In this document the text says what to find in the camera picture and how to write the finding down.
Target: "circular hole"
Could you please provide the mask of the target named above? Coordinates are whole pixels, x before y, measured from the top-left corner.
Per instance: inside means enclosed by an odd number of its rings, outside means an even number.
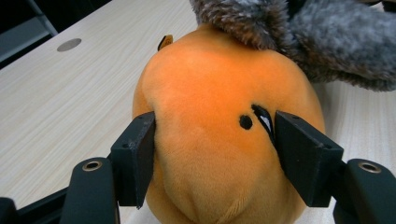
[[[62,43],[62,45],[59,46],[59,47],[57,48],[57,50],[58,50],[59,52],[68,51],[68,50],[73,49],[73,48],[75,48],[76,46],[78,46],[78,45],[81,43],[81,41],[82,41],[82,40],[81,40],[80,38],[75,38],[75,39],[68,40],[68,41]]]
[[[90,172],[99,169],[102,166],[100,161],[90,161],[84,164],[82,167],[83,171]]]
[[[373,174],[379,174],[381,173],[381,169],[377,167],[374,164],[371,164],[370,162],[361,162],[359,163],[359,167],[367,172],[373,173]]]

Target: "bolt hole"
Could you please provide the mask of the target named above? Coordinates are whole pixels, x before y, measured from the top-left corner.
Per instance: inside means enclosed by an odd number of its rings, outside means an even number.
[[[100,161],[90,161],[84,164],[82,170],[85,172],[90,172],[99,169],[102,166]]]
[[[359,163],[359,167],[367,172],[373,173],[373,174],[379,174],[381,173],[381,169],[377,167],[374,164],[371,164],[369,162],[361,162]]]

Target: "gray plush toy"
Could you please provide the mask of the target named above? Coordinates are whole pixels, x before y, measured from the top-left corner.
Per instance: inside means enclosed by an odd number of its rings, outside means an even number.
[[[312,82],[396,90],[396,14],[356,0],[190,0],[212,23],[256,49],[294,60]],[[379,2],[362,0],[362,2]],[[385,9],[395,10],[395,0]]]

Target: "wooden table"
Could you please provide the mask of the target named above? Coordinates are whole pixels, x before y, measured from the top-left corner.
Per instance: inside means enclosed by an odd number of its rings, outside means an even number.
[[[113,0],[0,71],[0,196],[21,208],[68,185],[73,167],[105,157],[131,121],[134,86],[164,35],[196,28],[188,1]],[[59,52],[62,43],[82,42]],[[316,85],[328,135],[396,172],[396,92]],[[158,223],[147,206],[123,223]],[[298,223],[333,223],[332,208]]]

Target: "plush toy ear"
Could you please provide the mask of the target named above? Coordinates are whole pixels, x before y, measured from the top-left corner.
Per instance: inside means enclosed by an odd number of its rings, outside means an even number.
[[[396,90],[396,14],[351,0],[308,0],[290,21],[311,81]]]

